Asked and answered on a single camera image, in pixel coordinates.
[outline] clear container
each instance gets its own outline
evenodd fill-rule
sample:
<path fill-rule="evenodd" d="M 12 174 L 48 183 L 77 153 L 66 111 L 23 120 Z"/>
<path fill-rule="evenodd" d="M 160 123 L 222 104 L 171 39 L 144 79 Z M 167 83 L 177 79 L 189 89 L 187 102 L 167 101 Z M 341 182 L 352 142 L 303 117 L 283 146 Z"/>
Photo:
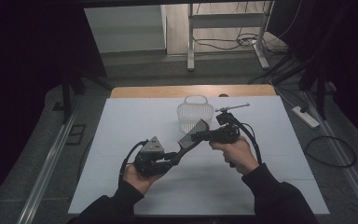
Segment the clear container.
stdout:
<path fill-rule="evenodd" d="M 190 103 L 188 98 L 201 97 L 205 100 L 204 103 Z M 185 98 L 185 101 L 177 108 L 179 119 L 179 128 L 188 133 L 200 119 L 205 120 L 209 125 L 211 124 L 214 108 L 208 104 L 208 99 L 202 94 L 191 94 Z"/>

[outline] black sleeve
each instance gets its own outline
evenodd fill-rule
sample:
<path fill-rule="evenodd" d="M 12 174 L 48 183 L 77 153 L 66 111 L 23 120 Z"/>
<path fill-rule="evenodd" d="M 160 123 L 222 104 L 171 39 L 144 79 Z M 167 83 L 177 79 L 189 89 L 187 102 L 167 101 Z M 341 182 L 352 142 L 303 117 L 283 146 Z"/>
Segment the black sleeve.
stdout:
<path fill-rule="evenodd" d="M 258 223 L 318 223 L 302 193 L 286 182 L 278 182 L 265 163 L 244 175 L 242 181 L 255 196 Z"/>
<path fill-rule="evenodd" d="M 102 196 L 68 224 L 132 223 L 134 221 L 133 206 L 143 197 L 141 192 L 123 181 L 112 198 Z"/>

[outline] power strip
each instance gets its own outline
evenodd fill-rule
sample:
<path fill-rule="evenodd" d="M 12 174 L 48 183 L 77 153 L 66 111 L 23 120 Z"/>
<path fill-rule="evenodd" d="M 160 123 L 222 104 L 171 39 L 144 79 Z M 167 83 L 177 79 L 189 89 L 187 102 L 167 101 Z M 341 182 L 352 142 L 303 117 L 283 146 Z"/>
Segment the power strip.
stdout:
<path fill-rule="evenodd" d="M 299 106 L 296 106 L 292 109 L 292 111 L 295 112 L 295 114 L 299 118 L 301 118 L 304 122 L 306 122 L 308 124 L 308 126 L 310 126 L 312 129 L 319 126 L 319 122 L 316 121 L 316 119 L 311 117 L 307 112 L 302 113 L 300 110 L 301 110 L 301 107 L 299 107 Z"/>

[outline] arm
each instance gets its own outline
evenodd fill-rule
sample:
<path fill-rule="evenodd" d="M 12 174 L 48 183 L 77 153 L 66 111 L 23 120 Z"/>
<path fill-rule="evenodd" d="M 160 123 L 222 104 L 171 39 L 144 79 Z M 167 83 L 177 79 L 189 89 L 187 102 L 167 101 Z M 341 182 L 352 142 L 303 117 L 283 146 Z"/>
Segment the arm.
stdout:
<path fill-rule="evenodd" d="M 210 145 L 222 150 L 225 161 L 232 161 L 243 175 L 242 181 L 255 196 L 258 223 L 318 223 L 301 192 L 288 183 L 278 182 L 265 163 L 259 165 L 243 136 L 233 144 Z"/>
<path fill-rule="evenodd" d="M 123 176 L 124 181 L 112 198 L 106 195 L 100 197 L 68 224 L 133 223 L 133 206 L 143 199 L 152 184 L 160 178 L 161 175 L 143 177 L 133 165 L 129 165 Z"/>

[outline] hand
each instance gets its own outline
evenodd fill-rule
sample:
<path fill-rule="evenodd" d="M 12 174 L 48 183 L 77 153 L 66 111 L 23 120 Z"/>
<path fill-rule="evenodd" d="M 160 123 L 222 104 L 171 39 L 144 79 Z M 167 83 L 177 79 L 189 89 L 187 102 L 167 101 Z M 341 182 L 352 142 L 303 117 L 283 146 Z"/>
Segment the hand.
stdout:
<path fill-rule="evenodd" d="M 243 175 L 249 174 L 259 165 L 252 154 L 249 143 L 243 136 L 240 136 L 237 141 L 232 144 L 210 142 L 209 145 L 212 149 L 222 150 L 225 162 L 233 162 L 235 169 Z"/>
<path fill-rule="evenodd" d="M 134 165 L 128 165 L 124 171 L 123 180 L 127 181 L 133 187 L 138 189 L 143 195 L 147 193 L 152 184 L 160 179 L 162 175 L 153 175 L 150 177 L 144 177 L 140 175 Z"/>

